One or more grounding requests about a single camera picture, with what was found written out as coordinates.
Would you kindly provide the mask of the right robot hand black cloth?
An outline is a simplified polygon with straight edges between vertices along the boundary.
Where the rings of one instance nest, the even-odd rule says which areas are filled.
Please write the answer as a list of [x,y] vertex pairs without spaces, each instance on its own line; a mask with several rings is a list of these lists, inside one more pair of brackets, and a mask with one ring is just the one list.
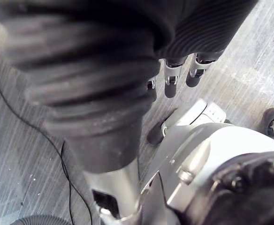
[[255,0],[0,0],[5,56],[30,81],[27,100],[46,106],[49,133],[66,140],[112,223],[143,222],[137,169],[149,81],[165,62],[172,98],[186,58],[186,84],[206,70],[256,6]]

